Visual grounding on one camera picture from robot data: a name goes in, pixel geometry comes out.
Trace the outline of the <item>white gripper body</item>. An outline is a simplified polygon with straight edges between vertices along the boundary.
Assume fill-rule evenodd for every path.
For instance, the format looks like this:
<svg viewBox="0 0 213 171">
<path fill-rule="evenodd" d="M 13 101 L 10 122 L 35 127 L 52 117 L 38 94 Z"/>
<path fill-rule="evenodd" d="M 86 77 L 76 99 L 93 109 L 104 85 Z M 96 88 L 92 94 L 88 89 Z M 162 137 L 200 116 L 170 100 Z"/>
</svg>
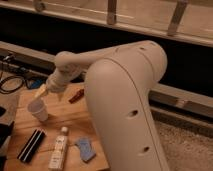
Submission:
<svg viewBox="0 0 213 171">
<path fill-rule="evenodd" d="M 46 88 L 52 93 L 64 92 L 68 84 L 80 75 L 80 68 L 68 66 L 56 68 L 46 81 Z"/>
</svg>

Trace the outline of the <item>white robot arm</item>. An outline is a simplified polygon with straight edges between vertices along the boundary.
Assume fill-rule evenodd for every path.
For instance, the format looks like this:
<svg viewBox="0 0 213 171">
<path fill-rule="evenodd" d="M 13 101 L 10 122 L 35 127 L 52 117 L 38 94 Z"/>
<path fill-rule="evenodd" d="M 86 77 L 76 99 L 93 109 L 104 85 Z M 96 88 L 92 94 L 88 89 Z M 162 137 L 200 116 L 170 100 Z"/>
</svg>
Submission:
<svg viewBox="0 0 213 171">
<path fill-rule="evenodd" d="M 139 41 L 97 51 L 55 56 L 55 71 L 36 92 L 62 93 L 87 70 L 84 93 L 111 171 L 170 171 L 148 95 L 167 68 L 163 48 Z"/>
</svg>

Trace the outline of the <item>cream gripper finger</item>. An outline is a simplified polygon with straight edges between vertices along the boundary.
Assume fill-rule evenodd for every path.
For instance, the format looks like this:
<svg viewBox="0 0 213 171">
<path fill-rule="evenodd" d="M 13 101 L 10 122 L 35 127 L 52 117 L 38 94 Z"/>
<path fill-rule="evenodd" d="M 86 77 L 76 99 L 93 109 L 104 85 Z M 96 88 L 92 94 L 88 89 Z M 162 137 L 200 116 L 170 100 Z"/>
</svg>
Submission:
<svg viewBox="0 0 213 171">
<path fill-rule="evenodd" d="M 64 96 L 64 92 L 59 92 L 59 93 L 57 93 L 58 101 L 61 101 L 62 98 L 63 98 L 63 96 Z"/>
<path fill-rule="evenodd" d="M 42 84 L 35 93 L 35 98 L 41 98 L 43 96 L 46 96 L 47 94 L 48 94 L 47 87 L 45 84 Z"/>
</svg>

